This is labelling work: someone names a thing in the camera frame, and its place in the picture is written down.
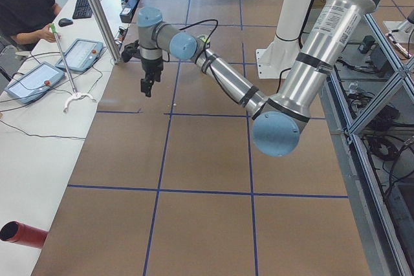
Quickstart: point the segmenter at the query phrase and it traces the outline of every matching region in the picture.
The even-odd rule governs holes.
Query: cardboard floor
[[[212,49],[271,95],[278,81],[258,79],[255,51],[273,40],[282,2],[140,7],[177,27],[218,19]],[[412,6],[383,0],[374,15],[403,19]],[[137,38],[131,24],[125,42]],[[298,148],[270,158],[247,113],[193,63],[171,59],[151,98],[143,77],[137,60],[114,67],[33,276],[370,274],[319,98]]]

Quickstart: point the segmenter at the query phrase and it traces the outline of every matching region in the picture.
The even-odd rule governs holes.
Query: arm
[[[59,12],[62,10],[61,6],[58,3],[54,3],[52,6],[54,16],[57,16]]]
[[[40,39],[44,39],[48,42],[55,42],[54,35],[49,31],[49,24],[47,24],[42,29],[36,30],[34,32],[22,32],[15,36],[10,36],[18,45],[28,45],[31,43],[36,43]]]
[[[141,66],[146,73],[141,89],[150,97],[154,81],[160,81],[163,50],[192,60],[252,116],[256,147],[267,155],[286,155],[297,146],[311,117],[309,107],[358,22],[379,2],[326,0],[281,90],[271,96],[265,96],[200,39],[163,22],[158,9],[141,8],[137,24]]]

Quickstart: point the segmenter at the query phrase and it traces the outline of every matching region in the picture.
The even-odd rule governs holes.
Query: person
[[[32,50],[40,39],[55,41],[49,24],[60,10],[55,0],[0,0],[0,30]]]

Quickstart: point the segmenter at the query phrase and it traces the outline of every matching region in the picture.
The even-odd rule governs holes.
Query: label sticker
[[[128,13],[130,13],[130,11],[131,11],[131,8],[124,8],[122,10],[122,14],[128,14]]]
[[[343,8],[341,6],[328,6],[322,9],[321,14],[319,15],[318,20],[316,21],[312,31],[320,32],[328,36],[337,35],[337,28],[343,27],[343,24],[346,23],[347,26],[341,33],[339,38],[339,43],[345,46],[348,42],[349,37],[354,32],[355,28],[358,26],[361,16],[357,13],[349,14],[349,9]]]

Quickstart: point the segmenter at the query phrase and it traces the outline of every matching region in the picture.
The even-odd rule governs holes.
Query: white table
[[[56,29],[61,34],[62,48],[68,48],[76,38],[104,42],[94,16],[74,20],[73,25],[65,28],[58,26],[59,19],[72,17],[75,2],[76,0],[68,0],[55,19]],[[114,36],[118,27],[127,27],[119,18],[122,9],[120,3],[120,0],[101,0]],[[56,43],[41,40],[32,54],[53,51],[58,51]],[[53,65],[59,58],[58,54],[38,57],[40,61]],[[37,64],[36,60],[31,59],[19,71],[28,72]],[[90,93],[99,101],[113,68],[109,52],[101,57],[95,68],[103,76]],[[75,79],[78,91],[88,92],[100,76],[98,71],[89,69]],[[59,89],[72,91],[69,82]],[[73,101],[69,105],[69,112],[65,114],[63,107],[69,96],[66,92],[50,91],[28,107],[4,112],[1,120],[30,134],[86,137],[97,103],[89,98]],[[0,95],[0,101],[9,99],[5,92]],[[17,101],[0,103],[0,111],[19,106],[21,105]],[[29,137],[0,123],[0,142],[0,227],[16,220],[49,230],[83,140]],[[39,254],[39,249],[0,242],[0,274],[30,275]]]

